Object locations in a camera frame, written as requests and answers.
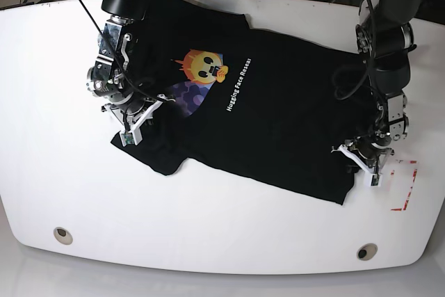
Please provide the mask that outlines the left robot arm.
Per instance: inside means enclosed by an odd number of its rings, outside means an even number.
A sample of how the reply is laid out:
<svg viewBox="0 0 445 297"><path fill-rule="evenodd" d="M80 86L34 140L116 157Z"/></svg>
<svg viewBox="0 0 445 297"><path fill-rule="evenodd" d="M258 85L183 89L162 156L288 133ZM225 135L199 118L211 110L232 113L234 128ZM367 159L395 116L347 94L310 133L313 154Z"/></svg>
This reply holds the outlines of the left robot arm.
<svg viewBox="0 0 445 297"><path fill-rule="evenodd" d="M377 115L371 132L341 150L365 172L377 177L393 150L390 145L407 135L409 118L403 92L411 78L408 54L416 47L410 24L422 0L363 0L356 26L357 49L366 71L358 84L370 85Z"/></svg>

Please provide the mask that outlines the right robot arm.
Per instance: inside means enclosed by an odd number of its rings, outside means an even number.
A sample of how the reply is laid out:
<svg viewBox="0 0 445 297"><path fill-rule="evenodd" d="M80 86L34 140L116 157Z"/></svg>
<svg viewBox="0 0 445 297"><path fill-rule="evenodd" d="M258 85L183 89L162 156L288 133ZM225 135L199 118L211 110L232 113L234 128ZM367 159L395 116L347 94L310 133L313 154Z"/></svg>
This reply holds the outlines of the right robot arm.
<svg viewBox="0 0 445 297"><path fill-rule="evenodd" d="M151 69L146 15L152 0L102 0L110 15L99 32L99 51L88 71L87 88L107 99L103 109L114 113L129 133L150 104L157 101L152 90L156 72Z"/></svg>

